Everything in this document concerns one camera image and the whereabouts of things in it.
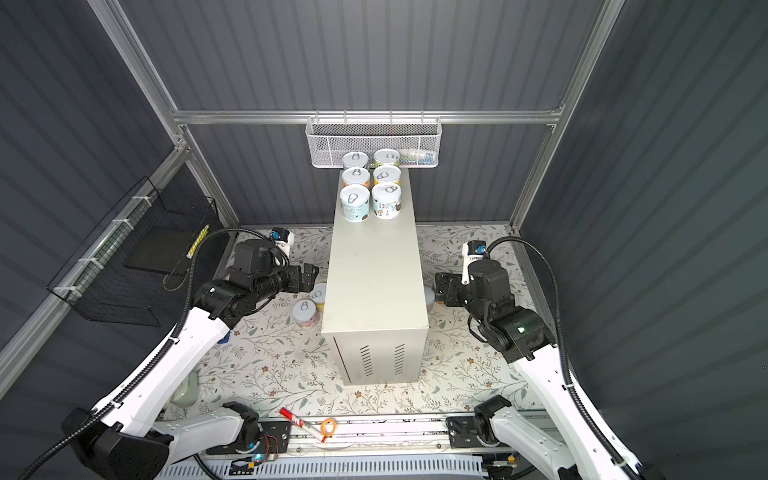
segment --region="red and white marker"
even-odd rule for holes
[[[282,408],[280,409],[280,414],[285,418],[289,419],[295,426],[299,427],[304,432],[309,433],[311,436],[315,437],[321,442],[324,443],[328,438],[325,435],[323,435],[323,433],[317,427],[315,427],[311,423],[304,422],[302,419],[300,419],[299,417],[291,413],[290,410]]]

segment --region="floral tablecloth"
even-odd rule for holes
[[[503,225],[417,227],[424,283],[434,286],[435,273],[461,272],[462,243],[488,243],[507,234]],[[296,228],[291,263],[320,267],[318,281],[328,275],[333,229]],[[241,235],[238,240],[245,240]],[[509,272],[518,304],[533,308],[522,274],[508,243],[493,257]],[[261,312],[243,318],[226,344],[215,345],[195,368],[200,391],[189,409],[169,404],[165,419],[202,415],[222,403],[250,405],[262,417],[278,416],[281,407],[297,415],[369,415],[471,410],[493,395],[503,395],[518,409],[541,408],[520,375],[502,356],[480,344],[467,331],[461,308],[435,304],[418,382],[344,386],[329,357],[329,346],[312,329],[298,327],[289,316],[300,295],[281,293]]]

